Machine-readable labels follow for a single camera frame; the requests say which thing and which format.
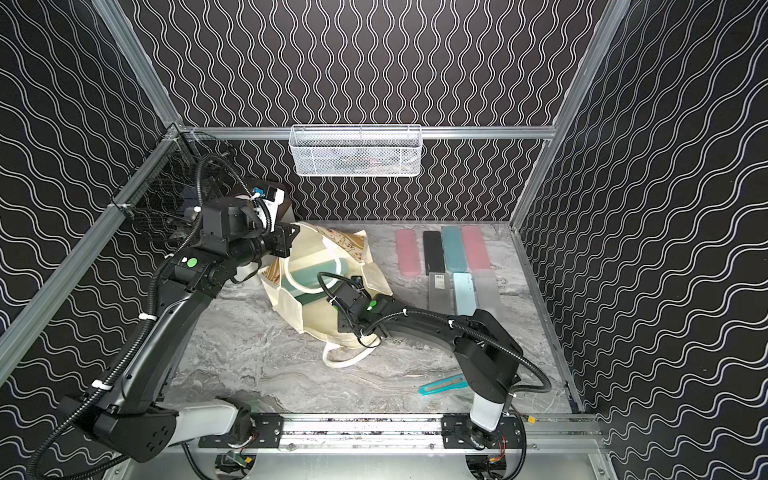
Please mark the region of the black pencil case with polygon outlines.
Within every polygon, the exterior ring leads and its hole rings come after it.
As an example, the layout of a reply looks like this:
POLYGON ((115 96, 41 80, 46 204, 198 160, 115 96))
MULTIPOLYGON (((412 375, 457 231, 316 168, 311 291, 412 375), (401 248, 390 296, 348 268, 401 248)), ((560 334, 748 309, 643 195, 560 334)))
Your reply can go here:
POLYGON ((446 267, 441 233, 439 231, 425 231, 422 241, 426 273, 445 273, 446 267))

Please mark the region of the light blue pencil case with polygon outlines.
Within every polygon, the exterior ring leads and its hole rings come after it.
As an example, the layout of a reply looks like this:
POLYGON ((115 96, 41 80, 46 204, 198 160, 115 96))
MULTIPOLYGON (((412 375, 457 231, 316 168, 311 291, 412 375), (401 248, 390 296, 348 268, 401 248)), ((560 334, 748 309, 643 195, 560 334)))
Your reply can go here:
POLYGON ((472 316, 477 308, 474 281, 470 273, 452 274, 454 302, 457 315, 472 316))

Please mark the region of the teal translucent pencil case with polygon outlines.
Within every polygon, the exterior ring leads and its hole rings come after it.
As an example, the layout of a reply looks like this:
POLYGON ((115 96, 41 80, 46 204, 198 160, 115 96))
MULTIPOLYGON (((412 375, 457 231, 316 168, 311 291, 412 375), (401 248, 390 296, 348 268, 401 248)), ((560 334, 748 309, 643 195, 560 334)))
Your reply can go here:
POLYGON ((467 272, 468 262, 461 229, 445 226, 441 231, 445 268, 448 272, 467 272))

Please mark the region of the cream canvas tote bag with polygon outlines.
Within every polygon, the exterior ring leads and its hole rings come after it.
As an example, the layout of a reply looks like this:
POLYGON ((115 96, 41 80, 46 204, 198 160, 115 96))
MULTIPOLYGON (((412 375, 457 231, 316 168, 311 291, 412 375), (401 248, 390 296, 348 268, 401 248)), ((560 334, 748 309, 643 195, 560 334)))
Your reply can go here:
MULTIPOLYGON (((367 232, 359 230, 353 233, 326 228, 306 222, 295 222, 300 233, 293 242, 291 255, 303 257, 316 252, 333 252, 336 256, 345 255, 361 267, 358 275, 363 278, 364 287, 372 293, 393 293, 383 272, 376 264, 367 232)), ((326 296, 326 276, 336 275, 328 272, 317 274, 324 297, 307 304, 300 303, 279 286, 281 280, 277 258, 258 272, 258 277, 267 293, 273 310, 296 332, 307 334, 325 343, 322 360, 333 369, 351 367, 368 357, 380 344, 377 335, 357 337, 337 330, 336 312, 329 305, 326 296)))

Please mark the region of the pink pencil case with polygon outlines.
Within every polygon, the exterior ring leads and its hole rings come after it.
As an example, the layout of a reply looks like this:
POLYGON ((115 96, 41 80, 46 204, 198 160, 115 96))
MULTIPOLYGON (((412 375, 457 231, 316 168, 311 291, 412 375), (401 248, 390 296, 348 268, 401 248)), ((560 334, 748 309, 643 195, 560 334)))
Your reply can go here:
POLYGON ((415 278, 422 273, 416 232, 400 229, 395 232, 396 254, 400 274, 406 278, 415 278))
POLYGON ((471 271, 490 270, 490 257, 481 228, 474 225, 463 226, 461 235, 469 269, 471 271))

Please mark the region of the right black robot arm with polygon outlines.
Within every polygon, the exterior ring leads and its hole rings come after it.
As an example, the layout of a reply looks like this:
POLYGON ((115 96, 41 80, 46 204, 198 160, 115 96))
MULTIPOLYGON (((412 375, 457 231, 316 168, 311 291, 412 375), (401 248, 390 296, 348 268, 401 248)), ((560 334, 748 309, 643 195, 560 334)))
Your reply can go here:
POLYGON ((321 291, 337 312, 339 326, 360 346, 373 349, 382 340, 420 341, 453 355, 473 392, 469 414, 443 430, 445 443, 482 450, 501 446, 500 430, 508 398, 518 392, 547 393, 550 378, 488 311, 449 315, 409 305, 391 295, 369 293, 360 276, 321 272, 321 291))

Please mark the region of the teal utility knife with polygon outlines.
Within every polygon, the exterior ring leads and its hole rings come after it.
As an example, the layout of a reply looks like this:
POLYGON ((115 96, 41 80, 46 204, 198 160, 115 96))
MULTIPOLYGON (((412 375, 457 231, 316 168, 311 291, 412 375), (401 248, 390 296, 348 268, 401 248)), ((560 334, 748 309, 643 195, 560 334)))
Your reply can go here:
POLYGON ((464 389, 468 386, 469 384, 465 376, 463 374, 458 374, 424 384, 418 388, 418 392, 421 396, 431 396, 452 390, 464 389))

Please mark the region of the translucent clear pencil case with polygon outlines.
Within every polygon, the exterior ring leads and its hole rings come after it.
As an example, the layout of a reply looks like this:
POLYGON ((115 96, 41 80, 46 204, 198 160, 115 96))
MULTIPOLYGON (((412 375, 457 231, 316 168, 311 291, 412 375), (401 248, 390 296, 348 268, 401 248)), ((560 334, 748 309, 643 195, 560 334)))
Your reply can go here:
POLYGON ((477 308, 489 312, 496 320, 504 318, 504 307, 495 273, 478 270, 472 273, 477 308))

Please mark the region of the grey pencil case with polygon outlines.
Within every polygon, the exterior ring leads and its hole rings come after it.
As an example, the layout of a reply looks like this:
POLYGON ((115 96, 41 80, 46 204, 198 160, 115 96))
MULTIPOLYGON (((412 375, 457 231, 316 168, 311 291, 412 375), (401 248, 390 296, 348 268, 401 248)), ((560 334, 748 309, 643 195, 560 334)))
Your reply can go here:
POLYGON ((428 281, 428 309, 439 314, 453 314, 450 276, 446 273, 430 272, 428 281))

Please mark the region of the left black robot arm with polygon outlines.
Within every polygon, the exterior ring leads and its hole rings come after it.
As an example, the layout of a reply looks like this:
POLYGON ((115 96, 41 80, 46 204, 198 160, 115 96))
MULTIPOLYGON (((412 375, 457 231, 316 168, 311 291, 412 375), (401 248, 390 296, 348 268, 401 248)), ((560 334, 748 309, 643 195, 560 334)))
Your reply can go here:
POLYGON ((200 315, 240 268, 261 266, 266 256, 289 257, 299 227, 276 221, 226 159, 201 156, 195 182, 192 231, 153 274, 139 323, 119 356, 83 395, 60 403, 65 417, 32 453, 27 478, 43 478, 41 460, 72 427, 118 454, 77 473, 79 479, 128 460, 147 462, 176 443, 182 412, 161 406, 162 390, 200 315))

